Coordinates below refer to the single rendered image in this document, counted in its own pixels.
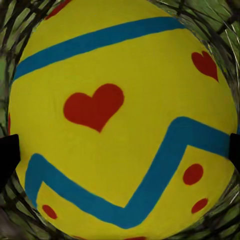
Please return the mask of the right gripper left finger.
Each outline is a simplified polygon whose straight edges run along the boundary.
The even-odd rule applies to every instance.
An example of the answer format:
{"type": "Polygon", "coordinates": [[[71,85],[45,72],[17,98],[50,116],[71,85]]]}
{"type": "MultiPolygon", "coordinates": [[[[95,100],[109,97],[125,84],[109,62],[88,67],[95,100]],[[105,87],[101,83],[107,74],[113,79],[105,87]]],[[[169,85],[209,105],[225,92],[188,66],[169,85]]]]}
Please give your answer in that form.
{"type": "Polygon", "coordinates": [[[16,170],[20,158],[19,136],[9,135],[0,139],[0,193],[16,170]]]}

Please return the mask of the wicker basket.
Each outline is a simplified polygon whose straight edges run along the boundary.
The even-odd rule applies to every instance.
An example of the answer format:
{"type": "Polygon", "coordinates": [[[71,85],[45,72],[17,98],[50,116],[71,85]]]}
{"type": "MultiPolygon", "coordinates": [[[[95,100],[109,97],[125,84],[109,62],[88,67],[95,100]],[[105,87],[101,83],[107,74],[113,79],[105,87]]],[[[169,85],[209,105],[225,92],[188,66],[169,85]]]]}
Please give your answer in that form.
{"type": "MultiPolygon", "coordinates": [[[[0,84],[0,88],[1,88],[1,86],[2,86],[2,84],[4,82],[4,80],[5,80],[4,96],[2,97],[2,99],[0,99],[0,104],[3,104],[3,107],[5,109],[5,118],[6,118],[6,132],[7,132],[7,135],[4,132],[4,128],[3,128],[2,123],[0,121],[0,127],[2,129],[4,137],[9,136],[9,132],[8,132],[8,112],[9,112],[9,102],[10,102],[10,93],[11,93],[10,89],[11,89],[12,84],[13,84],[15,73],[17,72],[17,67],[18,67],[19,61],[20,61],[21,56],[22,56],[22,54],[24,52],[24,49],[26,48],[26,45],[27,45],[27,43],[28,43],[28,41],[30,39],[30,35],[32,33],[31,32],[32,28],[35,25],[38,24],[40,19],[42,19],[42,20],[45,19],[45,17],[47,16],[46,13],[48,13],[48,11],[49,11],[49,9],[51,7],[54,7],[57,4],[60,5],[65,0],[62,0],[62,1],[58,2],[58,3],[56,3],[56,4],[54,4],[56,0],[50,0],[48,2],[48,4],[46,6],[44,6],[42,10],[40,10],[39,7],[43,3],[43,1],[44,0],[39,0],[38,2],[36,1],[35,3],[32,3],[32,0],[16,0],[16,4],[15,4],[15,7],[14,7],[14,10],[12,11],[12,16],[9,18],[9,20],[7,22],[5,22],[4,26],[3,26],[3,23],[4,23],[4,20],[6,18],[6,13],[7,13],[7,10],[8,10],[8,6],[12,2],[12,0],[3,0],[2,4],[0,5],[0,33],[3,32],[3,30],[5,28],[7,28],[7,31],[5,33],[5,37],[3,39],[2,46],[0,48],[0,61],[1,61],[1,58],[3,56],[6,56],[5,74],[4,74],[4,77],[3,77],[2,82],[0,84]],[[19,16],[23,12],[23,10],[25,8],[30,9],[31,11],[27,15],[25,15],[25,17],[23,18],[21,24],[17,27],[17,29],[14,31],[14,33],[11,34],[11,36],[10,36],[10,32],[11,32],[13,26],[14,26],[16,17],[19,16]],[[30,18],[30,16],[32,16],[33,13],[36,13],[36,16],[34,17],[32,22],[21,32],[22,26],[28,20],[28,18],[30,18]],[[19,30],[19,32],[18,32],[17,38],[16,38],[12,48],[10,49],[10,51],[4,50],[6,44],[8,43],[8,41],[13,37],[13,35],[18,30],[19,30]],[[22,44],[22,47],[21,47],[21,49],[19,51],[19,54],[15,54],[15,50],[16,50],[17,44],[19,44],[19,42],[21,42],[21,40],[25,36],[26,36],[26,38],[25,38],[24,43],[22,44]],[[10,82],[9,82],[9,67],[11,66],[11,62],[12,62],[13,59],[15,59],[15,67],[14,67],[14,70],[13,70],[13,73],[12,73],[12,77],[10,78],[10,82]]],[[[227,34],[227,37],[229,38],[230,45],[233,48],[233,46],[231,44],[231,41],[233,43],[234,43],[234,41],[232,39],[230,41],[230,37],[229,37],[229,35],[227,33],[227,28],[229,28],[234,33],[234,35],[237,38],[237,42],[238,42],[239,46],[237,46],[235,43],[234,44],[237,47],[237,49],[240,51],[240,38],[236,34],[236,31],[235,31],[234,26],[233,26],[233,23],[235,21],[240,24],[240,7],[238,7],[232,0],[225,0],[227,2],[228,6],[221,4],[218,0],[212,0],[212,1],[217,2],[218,4],[220,4],[231,15],[231,17],[227,21],[225,21],[218,14],[218,12],[216,12],[204,0],[206,2],[206,4],[224,22],[224,23],[222,23],[222,22],[216,20],[217,22],[223,24],[218,29],[218,31],[216,32],[213,29],[213,27],[204,19],[204,17],[200,15],[201,12],[199,12],[189,2],[189,0],[170,0],[172,2],[175,2],[175,3],[179,4],[179,7],[172,6],[173,5],[172,3],[164,3],[164,2],[159,1],[159,0],[155,0],[155,1],[157,3],[152,3],[152,4],[154,4],[154,5],[165,5],[165,6],[169,7],[169,8],[164,8],[164,9],[177,11],[177,12],[168,12],[168,11],[166,11],[166,12],[168,14],[170,14],[171,16],[173,16],[174,18],[176,18],[177,20],[179,20],[184,26],[186,26],[188,28],[188,30],[190,30],[196,36],[196,33],[185,22],[185,20],[189,21],[193,25],[193,23],[188,18],[188,17],[190,17],[195,22],[195,24],[201,29],[201,31],[204,33],[204,35],[209,39],[208,41],[206,41],[206,44],[205,44],[202,40],[200,40],[199,36],[196,36],[200,40],[200,42],[207,48],[207,50],[209,51],[209,53],[211,54],[212,57],[213,57],[213,55],[212,55],[212,51],[211,51],[210,46],[214,49],[214,51],[215,51],[215,53],[217,55],[217,58],[219,56],[223,60],[223,62],[225,63],[225,68],[227,70],[226,72],[228,73],[228,76],[225,74],[225,71],[224,71],[224,69],[222,67],[222,64],[220,63],[220,60],[218,58],[218,63],[221,66],[220,70],[222,71],[222,73],[224,75],[224,78],[227,80],[228,86],[231,88],[232,96],[233,96],[233,98],[236,96],[237,103],[238,103],[236,110],[237,110],[237,113],[239,113],[239,108],[240,108],[240,74],[238,74],[238,69],[239,68],[236,65],[237,59],[236,59],[236,55],[234,53],[234,50],[228,47],[227,43],[223,40],[221,34],[222,34],[222,32],[225,32],[227,34]],[[191,9],[192,12],[195,13],[196,16],[188,13],[184,7],[191,9]],[[229,8],[232,11],[233,14],[231,14],[226,9],[226,7],[229,8]],[[204,24],[207,27],[208,32],[210,33],[210,35],[195,20],[197,20],[200,23],[204,24]],[[215,50],[214,46],[216,48],[218,48],[218,52],[219,53],[215,50]],[[230,56],[232,56],[232,59],[227,55],[227,52],[229,53],[230,56]],[[229,61],[234,65],[234,70],[231,68],[229,61]]],[[[199,3],[196,2],[196,0],[193,0],[193,1],[204,11],[204,9],[199,5],[199,3]]],[[[204,11],[204,12],[206,13],[206,11],[204,11]]],[[[201,14],[205,15],[204,13],[201,13],[201,14]]],[[[208,15],[207,17],[210,17],[210,16],[208,15]]],[[[194,26],[194,28],[198,31],[198,29],[195,26],[194,26]]],[[[12,176],[14,176],[15,180],[17,180],[20,183],[20,180],[19,180],[19,177],[18,177],[18,174],[17,174],[16,170],[14,170],[14,172],[12,173],[12,176]]],[[[240,200],[237,200],[235,202],[236,198],[240,194],[240,188],[239,188],[238,191],[236,191],[235,195],[233,195],[232,197],[230,197],[229,199],[224,201],[225,198],[228,196],[228,194],[230,192],[234,191],[235,188],[240,185],[240,173],[239,173],[239,171],[236,168],[235,168],[234,173],[233,173],[232,176],[236,176],[235,181],[228,188],[226,187],[224,193],[220,197],[220,199],[223,198],[221,200],[220,204],[216,208],[214,208],[211,211],[207,212],[202,217],[205,220],[204,222],[202,222],[196,228],[184,229],[184,230],[180,231],[179,233],[174,234],[174,235],[172,235],[170,237],[184,235],[180,240],[186,240],[187,238],[189,238],[190,236],[192,236],[192,235],[194,235],[196,233],[210,231],[211,232],[210,234],[208,234],[207,236],[204,236],[200,240],[232,240],[234,238],[235,234],[237,232],[240,232],[240,225],[230,235],[226,236],[223,239],[222,239],[222,236],[224,235],[226,229],[228,229],[231,226],[233,226],[234,224],[240,222],[240,215],[237,216],[238,213],[236,214],[236,216],[234,218],[232,218],[232,220],[228,221],[226,224],[224,224],[220,228],[218,228],[219,225],[221,224],[221,222],[224,220],[224,217],[227,215],[228,211],[231,208],[233,208],[234,206],[236,206],[238,203],[240,203],[240,200]],[[224,210],[220,211],[219,213],[216,213],[212,217],[209,216],[209,214],[211,212],[214,213],[216,211],[216,209],[218,209],[220,206],[225,204],[231,198],[232,198],[232,200],[229,202],[228,206],[224,210]],[[213,222],[215,220],[216,220],[216,223],[214,224],[213,222]]],[[[41,238],[37,235],[36,231],[33,230],[32,226],[28,223],[28,221],[30,221],[32,224],[40,227],[44,231],[48,232],[48,234],[51,236],[49,240],[68,240],[68,238],[65,238],[64,236],[62,236],[62,234],[64,235],[66,233],[64,233],[63,231],[61,231],[61,230],[59,230],[57,228],[56,228],[56,231],[54,231],[53,229],[51,229],[50,227],[47,227],[44,224],[44,222],[35,213],[35,211],[38,212],[38,210],[34,210],[33,208],[31,208],[29,206],[29,204],[24,200],[25,196],[27,196],[25,191],[22,192],[22,193],[19,193],[16,190],[16,188],[14,186],[14,183],[13,183],[12,177],[10,177],[9,181],[7,182],[7,184],[9,186],[9,188],[17,196],[15,198],[11,199],[8,196],[7,192],[6,192],[6,188],[5,187],[3,188],[2,192],[1,192],[3,194],[3,196],[4,196],[4,200],[5,200],[6,204],[4,206],[2,206],[0,204],[0,235],[5,240],[8,240],[8,238],[6,237],[5,234],[14,237],[17,240],[27,240],[27,238],[24,237],[24,235],[21,233],[19,228],[21,228],[26,233],[28,233],[29,235],[34,237],[36,240],[41,240],[41,238]],[[27,214],[24,214],[23,212],[21,212],[16,207],[16,204],[19,201],[22,204],[24,204],[24,207],[29,210],[29,212],[33,215],[33,217],[35,219],[33,219],[31,216],[29,216],[27,214]],[[32,231],[36,234],[36,236],[32,232],[26,231],[24,228],[22,228],[21,226],[19,226],[15,222],[13,222],[12,219],[10,218],[10,216],[6,213],[8,210],[11,210],[15,214],[18,214],[19,217],[21,219],[23,219],[24,222],[28,225],[28,227],[30,229],[32,229],[32,231]]],[[[167,240],[170,237],[167,237],[164,240],[167,240]]]]}

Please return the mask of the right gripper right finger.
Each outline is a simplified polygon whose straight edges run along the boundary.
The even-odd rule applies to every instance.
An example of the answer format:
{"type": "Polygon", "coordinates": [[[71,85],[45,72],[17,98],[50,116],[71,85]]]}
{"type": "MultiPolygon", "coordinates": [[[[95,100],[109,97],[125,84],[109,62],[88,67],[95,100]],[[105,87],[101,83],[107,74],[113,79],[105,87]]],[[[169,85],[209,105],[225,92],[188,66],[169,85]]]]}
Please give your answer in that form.
{"type": "Polygon", "coordinates": [[[232,133],[230,136],[229,159],[240,173],[240,135],[232,133]]]}

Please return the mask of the easter egg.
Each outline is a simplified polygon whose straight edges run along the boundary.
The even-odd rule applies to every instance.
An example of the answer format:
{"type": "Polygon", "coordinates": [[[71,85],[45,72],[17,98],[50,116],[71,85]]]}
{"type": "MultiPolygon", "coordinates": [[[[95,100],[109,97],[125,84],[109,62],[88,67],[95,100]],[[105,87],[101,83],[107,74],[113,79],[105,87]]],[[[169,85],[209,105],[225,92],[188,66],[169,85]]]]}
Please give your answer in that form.
{"type": "Polygon", "coordinates": [[[235,166],[240,121],[201,41],[147,0],[65,0],[10,89],[19,183],[76,240],[164,240],[201,219],[235,166]]]}

